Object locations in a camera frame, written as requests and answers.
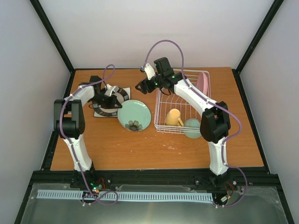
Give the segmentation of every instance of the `flower design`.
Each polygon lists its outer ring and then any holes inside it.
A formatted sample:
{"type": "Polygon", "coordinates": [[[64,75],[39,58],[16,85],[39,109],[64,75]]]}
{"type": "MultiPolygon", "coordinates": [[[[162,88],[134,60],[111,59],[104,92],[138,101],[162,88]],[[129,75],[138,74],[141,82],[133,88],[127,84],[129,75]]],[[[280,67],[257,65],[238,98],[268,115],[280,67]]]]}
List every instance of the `flower design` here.
{"type": "Polygon", "coordinates": [[[142,125],[137,120],[134,120],[134,122],[130,120],[128,124],[125,124],[125,128],[133,132],[138,132],[142,130],[142,125]]]}

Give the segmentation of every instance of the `yellow mug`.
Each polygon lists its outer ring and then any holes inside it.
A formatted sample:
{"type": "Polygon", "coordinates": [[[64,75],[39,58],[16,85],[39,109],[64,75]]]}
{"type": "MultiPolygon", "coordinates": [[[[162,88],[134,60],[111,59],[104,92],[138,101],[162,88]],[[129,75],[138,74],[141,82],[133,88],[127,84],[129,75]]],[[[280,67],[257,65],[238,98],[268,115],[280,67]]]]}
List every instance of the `yellow mug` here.
{"type": "Polygon", "coordinates": [[[181,120],[181,112],[178,109],[171,109],[165,118],[166,125],[169,126],[184,126],[181,120]]]}

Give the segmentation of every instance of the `mug handle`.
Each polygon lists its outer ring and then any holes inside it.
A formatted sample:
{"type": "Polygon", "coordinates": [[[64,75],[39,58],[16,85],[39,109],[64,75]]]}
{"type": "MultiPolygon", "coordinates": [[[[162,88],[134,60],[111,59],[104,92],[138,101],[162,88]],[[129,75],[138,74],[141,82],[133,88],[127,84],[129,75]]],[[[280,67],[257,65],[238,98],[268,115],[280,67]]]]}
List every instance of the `mug handle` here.
{"type": "Polygon", "coordinates": [[[184,127],[184,123],[181,118],[178,118],[178,126],[184,127]]]}

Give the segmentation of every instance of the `black metal frame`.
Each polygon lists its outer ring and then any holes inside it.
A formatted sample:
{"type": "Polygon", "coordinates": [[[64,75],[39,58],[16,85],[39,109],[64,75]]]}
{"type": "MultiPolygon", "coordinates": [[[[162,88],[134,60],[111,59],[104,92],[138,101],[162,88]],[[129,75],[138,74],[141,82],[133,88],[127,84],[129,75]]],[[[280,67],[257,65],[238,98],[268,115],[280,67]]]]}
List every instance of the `black metal frame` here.
{"type": "MultiPolygon", "coordinates": [[[[45,26],[49,36],[51,37],[53,43],[55,44],[60,56],[62,57],[65,65],[69,69],[71,76],[69,82],[67,84],[67,88],[64,93],[64,97],[67,97],[71,92],[71,86],[74,80],[75,72],[77,70],[95,70],[95,69],[74,69],[72,66],[66,52],[64,51],[49,19],[47,18],[39,0],[30,0],[32,6],[36,10],[36,13],[40,17],[43,25],[45,26]]],[[[237,87],[239,89],[239,93],[241,95],[254,137],[256,139],[256,143],[258,149],[260,151],[264,167],[249,167],[242,168],[244,171],[248,182],[253,184],[254,186],[273,186],[278,190],[278,195],[280,197],[281,203],[284,208],[284,212],[286,214],[287,220],[290,224],[294,223],[292,218],[290,209],[288,207],[283,189],[280,184],[280,180],[278,175],[270,174],[269,166],[267,160],[265,158],[265,154],[262,148],[261,141],[259,139],[256,125],[254,123],[253,116],[250,111],[250,107],[247,101],[247,97],[243,88],[243,84],[240,78],[240,73],[243,70],[246,62],[249,60],[251,54],[256,48],[258,42],[261,40],[263,34],[265,33],[267,27],[270,22],[274,18],[276,12],[280,8],[283,0],[274,0],[272,6],[270,7],[267,15],[265,16],[261,26],[259,27],[257,33],[255,34],[252,42],[250,43],[248,49],[246,50],[244,56],[242,57],[238,67],[236,69],[232,69],[232,72],[235,77],[235,81],[237,87]]],[[[28,201],[28,197],[30,195],[32,185],[34,183],[69,183],[72,187],[79,187],[81,189],[85,189],[85,185],[82,181],[82,176],[77,171],[50,171],[51,163],[53,160],[53,155],[55,152],[56,144],[58,140],[58,134],[53,132],[46,150],[46,154],[42,163],[41,170],[34,171],[32,177],[30,179],[30,183],[28,185],[27,191],[25,193],[23,202],[21,204],[19,213],[17,215],[15,224],[19,224],[22,219],[22,215],[25,211],[26,204],[28,201]]],[[[244,178],[238,170],[229,170],[229,180],[236,181],[238,185],[244,185],[244,178]]],[[[138,184],[138,185],[181,185],[190,187],[191,189],[196,190],[206,190],[207,192],[211,192],[214,194],[223,193],[224,189],[213,189],[209,184],[204,182],[209,175],[209,169],[174,169],[174,170],[143,170],[140,171],[93,171],[93,173],[88,173],[86,175],[87,181],[92,182],[94,177],[104,177],[106,180],[106,186],[111,189],[115,189],[115,187],[121,186],[123,184],[138,184]]]]}

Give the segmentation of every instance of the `pink plate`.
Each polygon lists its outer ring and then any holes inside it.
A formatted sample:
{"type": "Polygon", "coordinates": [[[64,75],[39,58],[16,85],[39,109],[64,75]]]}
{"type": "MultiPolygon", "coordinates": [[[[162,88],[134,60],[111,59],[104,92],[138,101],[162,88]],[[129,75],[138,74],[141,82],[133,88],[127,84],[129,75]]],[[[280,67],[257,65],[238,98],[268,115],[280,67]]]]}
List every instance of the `pink plate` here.
{"type": "Polygon", "coordinates": [[[196,88],[201,91],[203,94],[207,94],[207,88],[208,88],[208,80],[207,80],[207,76],[204,72],[202,72],[198,78],[197,78],[197,82],[196,82],[196,88]]]}

